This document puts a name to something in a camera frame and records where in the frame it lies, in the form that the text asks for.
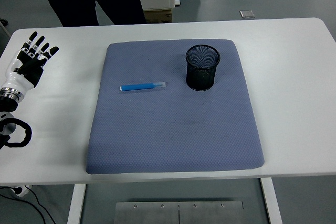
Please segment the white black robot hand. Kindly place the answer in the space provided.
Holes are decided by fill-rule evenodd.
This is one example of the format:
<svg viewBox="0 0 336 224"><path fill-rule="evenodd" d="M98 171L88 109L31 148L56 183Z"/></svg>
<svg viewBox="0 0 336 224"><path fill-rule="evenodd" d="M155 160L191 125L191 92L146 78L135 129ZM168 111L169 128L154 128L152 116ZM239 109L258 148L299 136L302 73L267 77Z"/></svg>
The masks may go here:
<svg viewBox="0 0 336 224"><path fill-rule="evenodd" d="M45 37L38 36L36 31L30 35L10 62L1 90L25 94L37 86L44 72L44 65L59 50L57 46L50 47L44 40Z"/></svg>

